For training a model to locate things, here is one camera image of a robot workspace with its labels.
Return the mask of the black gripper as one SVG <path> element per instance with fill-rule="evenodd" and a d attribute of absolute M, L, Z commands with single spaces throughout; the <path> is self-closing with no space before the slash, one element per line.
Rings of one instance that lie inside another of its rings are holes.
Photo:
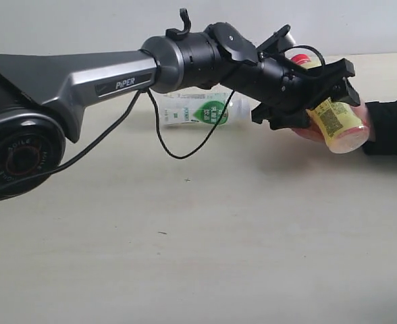
<path fill-rule="evenodd" d="M 354 65 L 343 58 L 321 65 L 300 66 L 285 56 L 296 41 L 286 24 L 255 50 L 255 65 L 240 64 L 230 75 L 230 88 L 259 104 L 251 111 L 251 121 L 269 122 L 271 130 L 307 129 L 311 119 L 305 107 L 317 107 L 325 100 L 357 107 L 360 96 L 349 82 Z"/>

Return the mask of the black sleeved forearm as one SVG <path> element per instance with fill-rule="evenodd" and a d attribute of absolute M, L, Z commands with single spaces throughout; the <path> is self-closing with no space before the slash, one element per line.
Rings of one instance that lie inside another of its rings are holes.
<path fill-rule="evenodd" d="M 397 156 L 397 100 L 366 103 L 372 138 L 362 146 L 370 156 Z"/>

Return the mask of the open receiving human hand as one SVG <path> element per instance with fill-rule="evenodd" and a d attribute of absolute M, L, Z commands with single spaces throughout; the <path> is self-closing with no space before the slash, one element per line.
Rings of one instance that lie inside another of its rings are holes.
<path fill-rule="evenodd" d="M 375 142 L 375 130 L 369 115 L 369 111 L 366 102 L 361 99 L 361 104 L 356 107 L 351 107 L 353 112 L 362 120 L 364 125 L 369 129 L 368 141 Z M 295 134 L 307 140 L 312 140 L 314 142 L 324 142 L 324 137 L 321 130 L 316 124 L 311 124 L 309 128 L 292 128 Z"/>

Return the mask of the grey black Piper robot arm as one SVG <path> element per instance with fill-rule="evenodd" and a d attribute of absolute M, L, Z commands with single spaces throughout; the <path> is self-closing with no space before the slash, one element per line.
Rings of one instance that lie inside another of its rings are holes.
<path fill-rule="evenodd" d="M 27 193 L 67 167 L 67 142 L 80 137 L 87 107 L 133 92 L 165 94 L 220 84 L 255 99 L 253 121 L 305 128 L 326 99 L 360 103 L 353 64 L 306 69 L 290 61 L 290 27 L 253 45 L 227 22 L 192 32 L 170 28 L 140 49 L 75 55 L 0 54 L 0 201 Z"/>

